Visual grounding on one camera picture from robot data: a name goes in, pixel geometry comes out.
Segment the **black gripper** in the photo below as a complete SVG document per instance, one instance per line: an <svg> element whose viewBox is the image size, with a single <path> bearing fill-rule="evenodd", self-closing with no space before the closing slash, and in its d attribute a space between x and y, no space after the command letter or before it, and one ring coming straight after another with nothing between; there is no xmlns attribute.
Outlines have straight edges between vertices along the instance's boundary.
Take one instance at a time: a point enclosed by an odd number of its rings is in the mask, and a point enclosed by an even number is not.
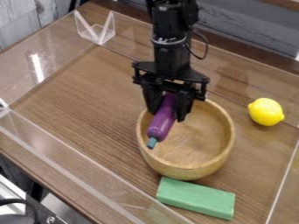
<svg viewBox="0 0 299 224"><path fill-rule="evenodd" d="M153 43L153 61L134 61L133 83L142 87L144 102L148 111L154 114L161 103L162 91L178 91L181 81L192 87L193 97L204 101L206 85L210 79L190 67L190 56L197 58L190 50L190 42L178 45L158 45ZM182 122L192 110L192 93L180 90L176 94L176 119Z"/></svg>

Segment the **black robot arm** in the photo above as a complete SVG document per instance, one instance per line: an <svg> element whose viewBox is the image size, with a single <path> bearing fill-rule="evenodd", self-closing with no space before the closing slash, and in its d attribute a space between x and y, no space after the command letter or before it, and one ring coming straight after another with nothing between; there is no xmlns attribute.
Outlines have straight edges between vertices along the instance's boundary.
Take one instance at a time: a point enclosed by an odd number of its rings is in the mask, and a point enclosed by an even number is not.
<svg viewBox="0 0 299 224"><path fill-rule="evenodd" d="M190 113L194 100L204 101L210 79L190 66L192 27L198 19L196 0L145 0L153 26L153 61L134 61L133 83L141 86L148 111L154 114L164 93L173 93L178 122Z"/></svg>

